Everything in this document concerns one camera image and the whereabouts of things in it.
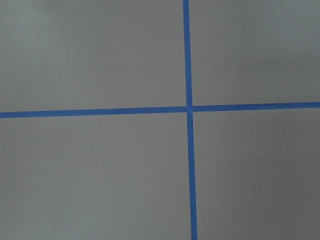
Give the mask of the blue tape line lengthwise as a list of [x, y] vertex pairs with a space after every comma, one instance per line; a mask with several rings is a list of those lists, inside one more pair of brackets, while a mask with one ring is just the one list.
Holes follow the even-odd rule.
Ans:
[[191, 239], [198, 239], [189, 1], [182, 1]]

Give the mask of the blue tape line crosswise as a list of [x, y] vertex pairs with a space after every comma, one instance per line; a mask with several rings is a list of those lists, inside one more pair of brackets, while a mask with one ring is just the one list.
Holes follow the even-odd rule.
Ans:
[[70, 110], [36, 110], [1, 112], [2, 119], [15, 118], [46, 118], [46, 117], [78, 117], [78, 116], [107, 116], [135, 114], [174, 114], [199, 112], [229, 112], [256, 110], [285, 110], [285, 109], [318, 109], [319, 102], [288, 102], [288, 103], [255, 103], [255, 104], [223, 104], [223, 105], [193, 105], [193, 106], [159, 106], [159, 107], [129, 107], [102, 109], [70, 109]]

